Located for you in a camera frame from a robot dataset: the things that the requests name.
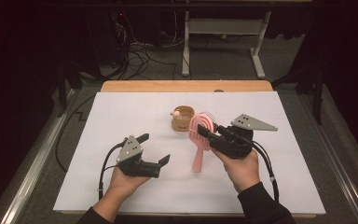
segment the white desk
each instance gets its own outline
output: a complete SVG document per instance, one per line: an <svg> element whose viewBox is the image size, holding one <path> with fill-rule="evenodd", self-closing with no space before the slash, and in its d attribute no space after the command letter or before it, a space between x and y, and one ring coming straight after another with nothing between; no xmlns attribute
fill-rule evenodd
<svg viewBox="0 0 358 224"><path fill-rule="evenodd" d="M134 84L133 88L142 89L143 81L130 83ZM257 81L167 81L167 85L163 85L164 81L146 81L145 85L150 87L153 83L161 86L163 91L170 85L179 89L182 86L182 92L152 92L146 88L142 92L100 92L96 96L55 203L55 211L88 210L98 201L98 179L108 150L130 134L149 133L150 139L142 143L144 161L157 162L167 154L171 154L171 159L162 167L159 178L148 181L123 203L120 214L243 216L237 193L221 161L212 152L204 153L201 173L195 174L191 170L197 149L187 133L172 129L170 115L178 105L190 105L196 113L213 113L217 122L225 126L241 113L277 126L277 132L255 131L254 140L270 156L281 203L295 216L325 213L277 92L186 92L186 85L190 89L199 85L225 90L225 85L230 83L256 84ZM108 164L115 164L118 152L119 149L111 155ZM109 183L110 174L105 173L104 183ZM260 175L268 193L273 195L261 158Z"/></svg>
<svg viewBox="0 0 358 224"><path fill-rule="evenodd" d="M213 0L214 2L311 2L312 0ZM190 18L190 13L187 11L185 16L185 46L182 60L182 75L188 76L190 74L190 49L188 47L188 40L190 34L226 34L226 35L257 35L257 42L254 48L250 48L250 53L255 66L257 77L260 79L266 78L266 75L261 65L258 53L264 39L267 27L269 25L270 11L267 11L264 18L259 20L230 20L230 19L196 19Z"/></svg>

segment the hand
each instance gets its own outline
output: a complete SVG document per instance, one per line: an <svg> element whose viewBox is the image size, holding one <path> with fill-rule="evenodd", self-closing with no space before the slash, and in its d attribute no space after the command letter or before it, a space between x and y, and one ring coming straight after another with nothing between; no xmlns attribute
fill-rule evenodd
<svg viewBox="0 0 358 224"><path fill-rule="evenodd" d="M228 177L238 193L260 182L258 157L254 149L243 159L231 159L214 148L212 152L223 162Z"/></svg>
<svg viewBox="0 0 358 224"><path fill-rule="evenodd" d="M150 177L124 175L120 168L112 172L109 188L93 209L104 219L113 222L118 208Z"/></svg>

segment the dark background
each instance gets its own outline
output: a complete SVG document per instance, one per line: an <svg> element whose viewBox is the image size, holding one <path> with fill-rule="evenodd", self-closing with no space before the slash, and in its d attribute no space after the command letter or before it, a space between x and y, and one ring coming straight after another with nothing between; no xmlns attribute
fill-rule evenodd
<svg viewBox="0 0 358 224"><path fill-rule="evenodd" d="M319 21L316 27L311 25L317 14L274 12L266 37L284 34L292 38L308 33L294 70L321 52L326 53L324 83L358 141L358 1L350 4L350 10L333 19L330 14L320 14L328 22ZM172 15L166 13L132 11L128 18L139 36L158 46L161 30L174 33ZM234 18L239 15L221 11L199 14ZM183 17L184 13L178 12L179 36L183 36ZM107 14L60 14L40 8L31 0L0 1L0 195L52 111L54 102L50 95L58 84L59 67L65 64L72 66L73 74L89 71L98 76L99 63L117 60L119 52L106 53L117 47L109 24Z"/></svg>

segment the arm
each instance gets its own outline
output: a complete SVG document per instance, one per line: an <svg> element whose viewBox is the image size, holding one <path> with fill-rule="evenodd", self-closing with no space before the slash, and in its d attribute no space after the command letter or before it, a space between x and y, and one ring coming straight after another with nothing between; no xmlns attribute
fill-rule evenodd
<svg viewBox="0 0 358 224"><path fill-rule="evenodd" d="M295 223L289 210L272 200L260 182L257 152L233 160L212 149L223 162L228 177L239 193L245 218L252 224Z"/></svg>
<svg viewBox="0 0 358 224"><path fill-rule="evenodd" d="M104 196L78 220L77 224L113 223L121 204L149 179L150 177L124 175L120 168L116 167Z"/></svg>

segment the pink object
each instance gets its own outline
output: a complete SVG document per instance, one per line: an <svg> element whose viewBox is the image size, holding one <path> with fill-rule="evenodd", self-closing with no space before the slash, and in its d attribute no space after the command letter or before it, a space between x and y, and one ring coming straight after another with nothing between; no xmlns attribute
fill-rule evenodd
<svg viewBox="0 0 358 224"><path fill-rule="evenodd" d="M196 158L194 158L193 162L193 172L195 173L201 172L203 151L210 149L209 141L197 132L199 124L213 132L213 120L211 116L207 115L207 113L195 115L190 120L188 125L188 137L197 146Z"/></svg>

